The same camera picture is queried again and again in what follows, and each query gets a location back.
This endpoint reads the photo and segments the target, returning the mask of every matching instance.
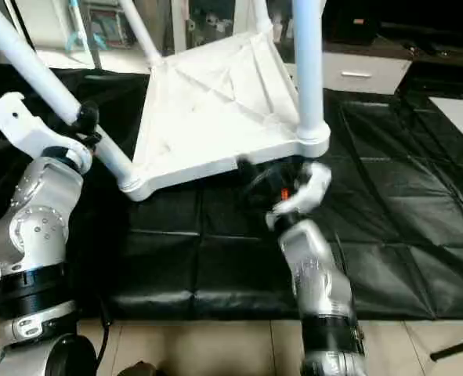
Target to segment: black mat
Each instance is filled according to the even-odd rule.
[[[147,78],[59,71],[132,154]],[[0,95],[27,94],[0,67]],[[424,96],[326,92],[333,182],[313,212],[349,275],[360,318],[463,318],[463,135]],[[0,134],[0,216],[28,163]],[[282,161],[295,168],[298,160]],[[240,205],[234,172],[156,192],[135,204],[98,162],[73,214],[71,279],[85,307],[107,297],[116,317],[296,317],[283,256],[256,211]]]

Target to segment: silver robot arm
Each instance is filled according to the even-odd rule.
[[[52,157],[29,164],[0,219],[0,277],[64,262],[83,178]]]
[[[0,218],[0,376],[93,375],[95,350],[76,335],[64,268],[69,218],[92,153],[47,128],[23,98],[0,99],[0,129],[34,158]]]
[[[308,183],[266,215],[270,229],[280,233],[278,242],[292,274],[305,349],[302,374],[364,376],[364,347],[351,285],[317,225],[303,218],[324,198],[331,171],[314,163],[305,173]]]

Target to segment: drawer handle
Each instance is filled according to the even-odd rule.
[[[361,73],[361,72],[349,72],[347,70],[341,72],[343,77],[354,77],[354,78],[372,78],[372,73]]]

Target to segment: floor tile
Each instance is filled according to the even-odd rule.
[[[450,358],[429,359],[429,354],[463,342],[463,321],[407,322],[407,329],[426,376],[463,375],[463,353]]]
[[[402,322],[362,321],[368,376],[422,376],[421,365]],[[277,376],[298,376],[302,361],[298,321],[273,321]]]
[[[402,321],[360,321],[369,376],[422,376],[421,364]]]
[[[277,376],[299,376],[304,355],[299,321],[271,321]]]
[[[111,376],[114,365],[114,357],[118,349],[121,325],[115,324],[110,328],[109,339],[107,341],[106,352],[100,363],[97,376]],[[103,328],[98,320],[82,320],[78,323],[78,333],[87,337],[99,354],[100,346],[103,341]]]
[[[124,323],[113,374],[140,360],[177,376],[274,375],[269,322]]]

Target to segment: cabinet drawer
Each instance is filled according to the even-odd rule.
[[[324,87],[393,94],[410,65],[407,60],[324,52]]]

